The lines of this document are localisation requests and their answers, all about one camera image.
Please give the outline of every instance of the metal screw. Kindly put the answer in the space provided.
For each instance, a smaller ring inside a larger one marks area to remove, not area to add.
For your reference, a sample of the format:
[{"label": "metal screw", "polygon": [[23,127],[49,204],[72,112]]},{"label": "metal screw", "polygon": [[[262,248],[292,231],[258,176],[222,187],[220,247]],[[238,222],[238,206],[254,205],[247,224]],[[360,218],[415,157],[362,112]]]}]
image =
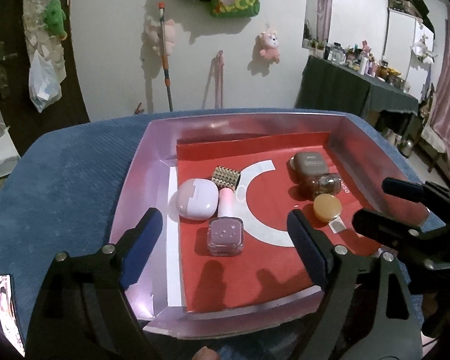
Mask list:
[{"label": "metal screw", "polygon": [[337,254],[347,254],[348,249],[343,245],[337,245],[335,246],[335,252]]},{"label": "metal screw", "polygon": [[425,265],[425,267],[427,269],[430,269],[431,271],[433,271],[435,269],[435,264],[430,259],[426,259],[425,261],[423,261],[423,264]]},{"label": "metal screw", "polygon": [[56,261],[63,261],[66,258],[67,258],[67,253],[64,252],[64,251],[61,251],[61,252],[57,253],[56,256],[55,256],[55,260]]},{"label": "metal screw", "polygon": [[382,257],[385,261],[391,262],[394,260],[394,255],[387,251],[382,254]]},{"label": "metal screw", "polygon": [[114,251],[115,251],[114,244],[106,244],[104,247],[102,247],[102,253],[112,254]]}]

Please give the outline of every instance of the white cabinet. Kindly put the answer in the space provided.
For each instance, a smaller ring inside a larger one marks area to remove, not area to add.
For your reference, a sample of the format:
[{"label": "white cabinet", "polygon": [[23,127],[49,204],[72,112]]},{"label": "white cabinet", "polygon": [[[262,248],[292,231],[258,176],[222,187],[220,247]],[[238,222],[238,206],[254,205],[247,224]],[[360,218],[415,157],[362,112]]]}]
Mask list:
[{"label": "white cabinet", "polygon": [[422,36],[427,37],[425,43],[429,50],[433,50],[433,33],[416,17],[406,13],[389,10],[387,41],[385,56],[388,66],[402,73],[401,77],[410,84],[410,94],[418,99],[422,98],[427,81],[429,64],[421,63],[413,54],[412,46]]}]

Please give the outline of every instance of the potted plant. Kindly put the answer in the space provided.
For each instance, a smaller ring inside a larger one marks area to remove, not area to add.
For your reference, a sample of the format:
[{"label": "potted plant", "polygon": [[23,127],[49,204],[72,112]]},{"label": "potted plant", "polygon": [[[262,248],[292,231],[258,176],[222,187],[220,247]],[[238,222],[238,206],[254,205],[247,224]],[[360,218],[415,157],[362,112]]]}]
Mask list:
[{"label": "potted plant", "polygon": [[323,58],[323,54],[325,53],[325,45],[323,42],[318,42],[317,51],[315,52],[315,57]]},{"label": "potted plant", "polygon": [[310,40],[308,50],[310,51],[311,56],[315,56],[316,47],[317,47],[317,41],[315,39]]}]

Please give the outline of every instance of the phone screen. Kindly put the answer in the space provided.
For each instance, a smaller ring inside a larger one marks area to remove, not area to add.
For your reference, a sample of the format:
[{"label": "phone screen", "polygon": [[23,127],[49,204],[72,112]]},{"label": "phone screen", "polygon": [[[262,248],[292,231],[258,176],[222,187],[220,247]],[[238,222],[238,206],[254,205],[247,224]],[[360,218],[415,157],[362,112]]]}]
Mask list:
[{"label": "phone screen", "polygon": [[12,299],[11,277],[8,274],[0,275],[0,323],[2,330],[7,340],[22,356],[25,356]]}]

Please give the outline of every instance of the yellow cap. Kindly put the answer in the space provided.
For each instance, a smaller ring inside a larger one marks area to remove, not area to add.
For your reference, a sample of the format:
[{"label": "yellow cap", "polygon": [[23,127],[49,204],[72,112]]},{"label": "yellow cap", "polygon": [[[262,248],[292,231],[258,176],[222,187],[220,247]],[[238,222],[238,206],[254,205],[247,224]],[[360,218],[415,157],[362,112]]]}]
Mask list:
[{"label": "yellow cap", "polygon": [[342,213],[342,204],[335,196],[324,193],[315,198],[313,211],[318,220],[329,223]]}]

